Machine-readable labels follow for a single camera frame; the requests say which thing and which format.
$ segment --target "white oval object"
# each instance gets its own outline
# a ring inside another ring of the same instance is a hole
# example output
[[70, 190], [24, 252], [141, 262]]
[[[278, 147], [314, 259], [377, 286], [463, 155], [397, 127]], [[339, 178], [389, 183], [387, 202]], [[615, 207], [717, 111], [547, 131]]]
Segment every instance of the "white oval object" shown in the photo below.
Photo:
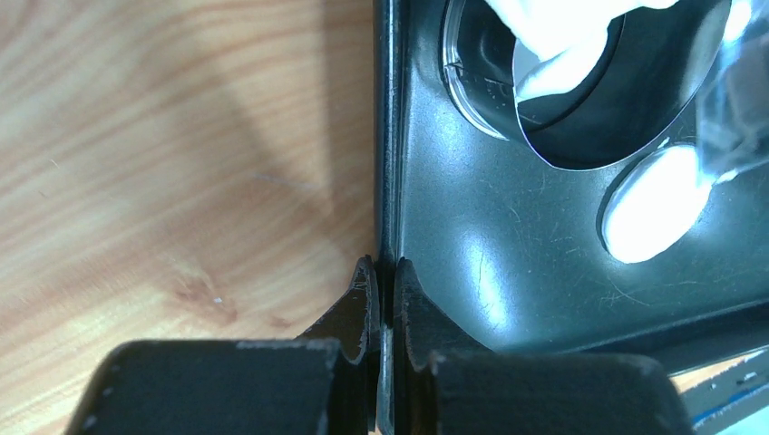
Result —
[[646, 261], [665, 251], [696, 223], [711, 188], [700, 182], [693, 145], [655, 151], [609, 199], [602, 228], [607, 250], [623, 263]]

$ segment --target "tabletop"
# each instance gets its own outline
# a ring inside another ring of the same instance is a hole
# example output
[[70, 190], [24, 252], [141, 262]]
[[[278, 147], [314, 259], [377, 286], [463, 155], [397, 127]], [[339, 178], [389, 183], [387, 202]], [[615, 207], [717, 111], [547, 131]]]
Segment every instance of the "tabletop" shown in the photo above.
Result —
[[374, 250], [372, 17], [2, 2], [0, 433], [61, 432], [120, 343], [293, 337], [346, 290]]

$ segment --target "metal tray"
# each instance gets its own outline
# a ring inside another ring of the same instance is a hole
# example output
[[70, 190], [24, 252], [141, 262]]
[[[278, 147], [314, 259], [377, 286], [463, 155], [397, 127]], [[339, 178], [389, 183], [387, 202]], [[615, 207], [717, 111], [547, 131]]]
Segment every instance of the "metal tray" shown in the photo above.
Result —
[[675, 373], [769, 345], [769, 168], [718, 186], [667, 252], [621, 264], [599, 237], [602, 206], [663, 141], [695, 137], [694, 104], [619, 162], [557, 169], [457, 109], [442, 67], [446, 7], [376, 6], [383, 279], [412, 260], [429, 297], [498, 352], [642, 353]]

